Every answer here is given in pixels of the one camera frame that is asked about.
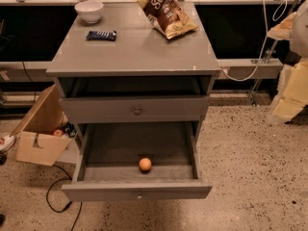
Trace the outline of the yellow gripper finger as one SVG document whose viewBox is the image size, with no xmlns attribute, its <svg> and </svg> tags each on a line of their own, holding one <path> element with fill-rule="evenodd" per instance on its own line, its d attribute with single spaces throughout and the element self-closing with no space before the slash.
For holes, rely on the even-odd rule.
<svg viewBox="0 0 308 231">
<path fill-rule="evenodd" d="M 308 105 L 308 62 L 285 64 L 280 72 L 277 94 L 267 114 L 271 124 L 291 121 Z"/>
<path fill-rule="evenodd" d="M 290 40 L 292 38 L 293 22 L 296 16 L 296 12 L 289 14 L 279 24 L 272 27 L 267 36 L 276 40 Z"/>
</svg>

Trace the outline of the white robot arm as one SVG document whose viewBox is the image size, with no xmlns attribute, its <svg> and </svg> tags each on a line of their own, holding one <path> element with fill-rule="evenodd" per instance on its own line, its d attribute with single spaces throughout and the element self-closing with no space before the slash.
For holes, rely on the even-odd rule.
<svg viewBox="0 0 308 231">
<path fill-rule="evenodd" d="M 269 30 L 271 39 L 288 40 L 290 50 L 300 57 L 294 66 L 285 64 L 280 72 L 277 91 L 268 113 L 272 124 L 291 121 L 308 105 L 308 1 L 296 12 Z"/>
</svg>

